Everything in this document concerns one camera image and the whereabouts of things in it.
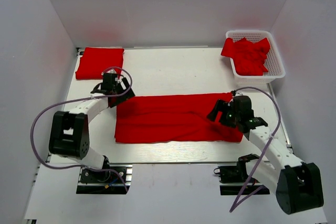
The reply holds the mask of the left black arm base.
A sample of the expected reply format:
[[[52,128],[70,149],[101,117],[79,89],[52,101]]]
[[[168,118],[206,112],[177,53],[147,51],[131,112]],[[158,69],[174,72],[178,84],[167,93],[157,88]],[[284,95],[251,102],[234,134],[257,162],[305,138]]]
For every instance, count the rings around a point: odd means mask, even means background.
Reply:
[[[130,188],[132,179],[132,165],[110,165],[113,172],[96,173],[89,169],[81,169],[76,194],[78,195],[125,195],[127,192],[123,182],[119,178],[122,177],[127,189]]]

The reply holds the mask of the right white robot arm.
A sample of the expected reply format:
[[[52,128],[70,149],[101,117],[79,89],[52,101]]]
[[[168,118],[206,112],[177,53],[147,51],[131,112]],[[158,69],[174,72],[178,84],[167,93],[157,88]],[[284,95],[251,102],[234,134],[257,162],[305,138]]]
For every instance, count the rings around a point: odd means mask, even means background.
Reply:
[[[252,178],[276,196],[281,210],[290,215],[324,205],[321,174],[315,163],[305,163],[271,133],[266,121],[254,115],[246,95],[231,101],[218,100],[208,114],[210,121],[237,128],[261,150],[237,161],[237,175],[247,182]]]

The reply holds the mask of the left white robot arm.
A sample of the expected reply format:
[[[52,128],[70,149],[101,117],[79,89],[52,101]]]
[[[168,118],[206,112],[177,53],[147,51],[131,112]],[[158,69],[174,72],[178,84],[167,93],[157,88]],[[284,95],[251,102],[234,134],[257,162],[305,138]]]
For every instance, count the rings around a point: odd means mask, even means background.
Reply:
[[[54,114],[49,152],[69,158],[84,167],[93,168],[93,176],[101,182],[110,178],[111,168],[106,158],[90,147],[89,123],[106,109],[135,97],[131,78],[115,72],[103,74],[102,82],[91,91],[91,96],[69,111]]]

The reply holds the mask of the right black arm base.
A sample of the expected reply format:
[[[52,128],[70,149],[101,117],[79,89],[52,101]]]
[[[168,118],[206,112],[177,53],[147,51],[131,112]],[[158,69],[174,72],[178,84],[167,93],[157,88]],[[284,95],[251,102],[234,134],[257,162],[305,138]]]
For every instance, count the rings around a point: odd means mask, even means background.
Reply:
[[[219,166],[214,169],[214,174],[219,177],[219,188],[221,196],[237,196],[242,185],[248,178],[246,172],[246,163],[250,161],[256,161],[259,156],[256,154],[249,154],[242,156],[238,159],[234,165]],[[269,195],[270,191],[266,187],[262,186],[258,180],[251,178],[249,183],[245,187],[242,195],[249,195],[256,189],[261,187],[256,195]]]

